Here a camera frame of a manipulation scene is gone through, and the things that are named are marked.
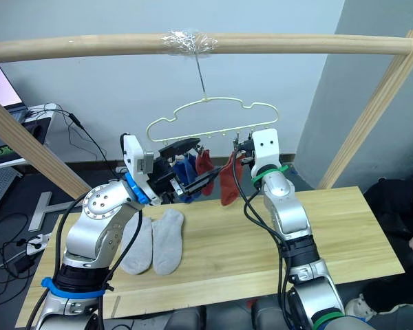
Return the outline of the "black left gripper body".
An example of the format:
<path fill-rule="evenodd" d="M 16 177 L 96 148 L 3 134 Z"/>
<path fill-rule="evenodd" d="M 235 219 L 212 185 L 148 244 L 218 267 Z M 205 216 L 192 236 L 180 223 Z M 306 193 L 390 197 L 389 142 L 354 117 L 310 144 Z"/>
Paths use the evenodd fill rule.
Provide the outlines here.
<path fill-rule="evenodd" d="M 176 172 L 170 166 L 167 158 L 157 157 L 153 161 L 153 171 L 150 174 L 150 187 L 159 196 L 174 197 L 174 187 L 171 180 L 176 178 Z"/>

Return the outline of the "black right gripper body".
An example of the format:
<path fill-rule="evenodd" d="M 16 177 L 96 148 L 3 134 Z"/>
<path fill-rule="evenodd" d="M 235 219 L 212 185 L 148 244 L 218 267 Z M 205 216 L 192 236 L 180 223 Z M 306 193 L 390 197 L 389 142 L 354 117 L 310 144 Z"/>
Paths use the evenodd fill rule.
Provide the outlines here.
<path fill-rule="evenodd" d="M 237 153 L 239 154 L 241 165 L 255 165 L 255 146 L 252 138 L 240 142 L 237 146 Z"/>

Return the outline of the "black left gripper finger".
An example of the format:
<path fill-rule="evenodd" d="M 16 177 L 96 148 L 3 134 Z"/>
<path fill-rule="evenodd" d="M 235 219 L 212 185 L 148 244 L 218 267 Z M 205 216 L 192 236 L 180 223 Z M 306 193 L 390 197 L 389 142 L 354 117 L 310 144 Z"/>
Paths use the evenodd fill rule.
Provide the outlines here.
<path fill-rule="evenodd" d="M 208 186 L 210 183 L 214 182 L 215 178 L 219 175 L 221 167 L 214 168 L 213 170 L 207 171 L 204 174 L 197 177 L 194 182 L 181 186 L 183 195 L 194 195 L 200 192 L 204 187 Z"/>
<path fill-rule="evenodd" d="M 195 149 L 199 143 L 199 138 L 190 137 L 165 146 L 159 150 L 159 154 L 165 159 L 170 159 L 188 153 L 191 149 Z"/>

